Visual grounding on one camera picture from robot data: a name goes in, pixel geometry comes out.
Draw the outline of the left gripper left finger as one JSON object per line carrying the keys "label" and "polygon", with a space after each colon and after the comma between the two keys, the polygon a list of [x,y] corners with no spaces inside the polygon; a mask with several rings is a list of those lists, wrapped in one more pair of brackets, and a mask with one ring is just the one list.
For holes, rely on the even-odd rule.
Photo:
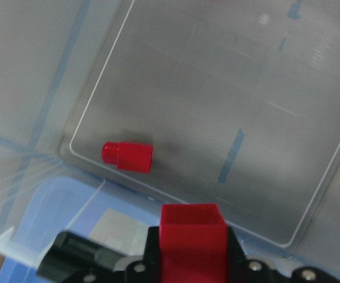
{"label": "left gripper left finger", "polygon": [[144,254],[131,262],[124,272],[124,282],[161,282],[159,227],[148,229]]}

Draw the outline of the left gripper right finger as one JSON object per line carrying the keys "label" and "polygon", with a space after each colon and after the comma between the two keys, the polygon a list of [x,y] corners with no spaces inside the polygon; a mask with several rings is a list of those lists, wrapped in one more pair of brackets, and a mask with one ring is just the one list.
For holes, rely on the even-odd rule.
{"label": "left gripper right finger", "polygon": [[282,282],[279,273],[258,259],[248,259],[232,229],[228,227],[226,282]]}

